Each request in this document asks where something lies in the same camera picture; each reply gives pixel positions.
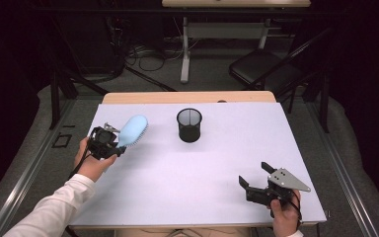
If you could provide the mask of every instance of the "white shirt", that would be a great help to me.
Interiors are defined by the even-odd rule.
[[[64,186],[38,202],[35,209],[4,236],[61,236],[76,210],[94,193],[95,183],[76,174]]]
[[[303,237],[303,233],[301,233],[300,230],[297,230],[294,234],[287,237]]]

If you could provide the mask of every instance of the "cable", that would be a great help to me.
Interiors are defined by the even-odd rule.
[[[128,54],[126,56],[126,58],[125,58],[125,63],[128,64],[128,65],[130,65],[130,66],[134,65],[137,62],[137,58],[138,58],[137,57],[137,50],[136,50],[136,48],[134,46],[132,47],[132,50],[133,50],[133,54],[131,54],[131,55]],[[127,61],[127,58],[129,58],[129,57],[134,58],[134,61],[132,63],[130,63],[130,62]]]
[[[300,211],[300,198],[298,197],[298,195],[295,192],[293,192],[293,191],[290,192],[297,199],[297,202],[298,202],[298,206],[297,206],[296,204],[294,204],[294,202],[292,201],[292,199],[288,199],[288,198],[284,197],[283,195],[281,195],[276,190],[268,190],[268,191],[271,194],[276,195],[278,197],[278,199],[286,201],[288,204],[290,204],[297,211],[297,214],[298,214],[297,229],[298,229],[298,227],[300,226],[300,224],[303,222],[302,221],[303,216],[302,216],[301,211]]]
[[[140,72],[132,69],[131,67],[125,66],[125,70],[133,73],[134,75],[136,75],[136,76],[138,76],[138,77],[140,77],[140,78],[142,78],[142,79],[144,79],[144,80],[146,80],[146,81],[148,81],[148,82],[150,82],[152,84],[155,84],[155,85],[159,86],[160,88],[162,88],[164,90],[167,90],[167,91],[170,91],[170,92],[177,92],[177,90],[175,90],[174,88],[169,87],[169,86],[167,86],[167,85],[165,85],[163,83],[160,83],[160,82],[158,82],[158,81],[156,81],[156,80],[154,80],[154,79],[152,79],[152,78],[144,75],[143,73],[140,73]]]
[[[180,37],[182,37],[183,34],[181,33],[180,27],[178,27],[177,20],[175,18],[174,18],[174,23],[175,23],[175,26],[177,27],[177,30],[178,30],[178,33],[180,34]]]
[[[81,168],[82,164],[84,163],[85,159],[88,158],[88,156],[90,155],[86,155],[88,153],[88,147],[89,147],[89,143],[90,143],[90,139],[88,140],[87,144],[86,144],[86,147],[85,147],[85,150],[84,150],[84,153],[82,155],[82,158],[81,160],[79,161],[79,163],[76,165],[75,169],[73,169],[73,171],[70,173],[69,177],[67,178],[67,180],[70,180],[76,173],[78,173],[79,169]],[[75,231],[73,231],[69,225],[66,226],[66,228],[64,228],[64,230],[72,237],[79,237]]]
[[[161,69],[161,68],[163,67],[163,65],[165,65],[165,57],[164,57],[164,56],[160,56],[160,59],[161,59],[162,63],[161,63],[161,65],[160,65],[159,67],[154,68],[154,69],[145,69],[145,68],[143,68],[143,67],[141,66],[141,61],[142,61],[141,59],[142,59],[142,58],[146,58],[146,57],[149,57],[149,55],[142,56],[142,57],[140,57],[140,60],[138,60],[138,67],[139,67],[140,69],[142,69],[143,71],[157,71],[157,70]]]

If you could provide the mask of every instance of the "gray floor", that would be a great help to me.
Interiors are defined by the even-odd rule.
[[[284,39],[269,39],[266,47],[283,55],[287,50],[284,42]],[[137,63],[131,67],[178,91],[240,90],[241,85],[228,75],[228,65],[256,45],[255,42],[243,40],[199,41],[191,50],[189,83],[187,84],[180,82],[182,63],[180,59],[166,60],[160,70],[151,72],[141,70]],[[140,66],[147,69],[161,65],[159,58],[150,56],[140,59],[140,62]],[[126,70],[118,78],[99,85],[112,92],[161,91],[159,87]],[[31,164],[31,159],[42,157],[43,163],[37,167],[38,173],[28,187],[29,191],[18,210],[14,212],[14,216],[11,216],[12,220],[8,221],[9,227],[28,214],[39,199],[51,195],[63,184],[69,174],[78,141],[87,135],[97,105],[102,99],[101,96],[82,85],[78,84],[77,89],[80,92],[78,100],[62,100],[65,104],[64,117],[60,126],[52,131],[53,136],[49,135],[51,132],[48,131],[51,119],[49,88],[44,88],[38,94],[40,109],[35,123],[0,184],[0,211],[17,182],[22,178],[23,172]],[[321,129],[316,125],[315,110],[315,104],[304,104],[298,98],[295,101],[293,113],[287,115],[287,119],[322,206],[330,215],[327,222],[319,225],[320,236],[379,236],[379,194],[362,170],[356,139],[341,105],[330,100],[330,134],[322,135]],[[72,135],[66,148],[50,147],[54,142],[54,134],[58,132]],[[328,139],[336,148],[335,156],[339,156],[347,170],[347,176],[350,178],[348,181],[356,189],[357,197],[350,197],[342,185],[342,176],[334,165],[334,151],[328,148]],[[361,204],[360,207],[355,206],[357,202]],[[370,227],[374,227],[374,231],[366,230],[368,226],[362,225],[361,215],[363,214],[368,215],[367,219],[371,221]],[[306,236],[319,236],[317,230],[316,226],[302,227]],[[258,232],[260,236],[272,236],[271,231],[266,228],[258,229]],[[112,231],[79,231],[78,234],[80,236],[113,236]]]

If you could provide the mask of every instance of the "black wall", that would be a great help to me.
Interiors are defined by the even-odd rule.
[[[102,6],[98,0],[51,0],[45,7],[98,9]],[[114,47],[111,45],[114,40],[107,24],[111,18],[58,15],[46,19],[47,25],[43,25],[44,30],[50,33],[49,29],[56,29],[53,42],[63,40],[67,45],[66,48],[59,48],[58,53],[70,53],[81,74],[114,74],[121,70],[114,54]]]
[[[339,53],[331,96],[344,106],[364,170],[379,190],[379,1],[368,6],[348,27],[350,40]]]
[[[162,0],[117,0],[119,8],[161,9]],[[164,19],[159,16],[127,17],[129,35],[136,42],[154,49],[163,48]]]
[[[48,82],[18,7],[0,4],[0,181],[36,116],[37,91]]]

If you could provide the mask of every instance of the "white table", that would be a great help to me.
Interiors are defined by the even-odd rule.
[[[162,0],[164,7],[172,8],[298,8],[309,7],[309,0]],[[187,83],[190,74],[189,38],[201,39],[259,39],[264,48],[268,32],[263,23],[189,23],[183,22],[183,68],[181,82]]]
[[[189,94],[200,100],[208,93]],[[103,174],[96,195],[70,223],[73,228],[270,226],[269,210],[246,201],[238,183],[240,175],[251,186],[265,188],[263,161],[286,168],[312,189],[301,194],[305,224],[326,221],[280,104],[150,103],[99,106],[90,130],[105,122],[122,128],[134,115],[145,115],[149,127]],[[203,116],[195,143],[178,136],[176,116],[184,108]]]

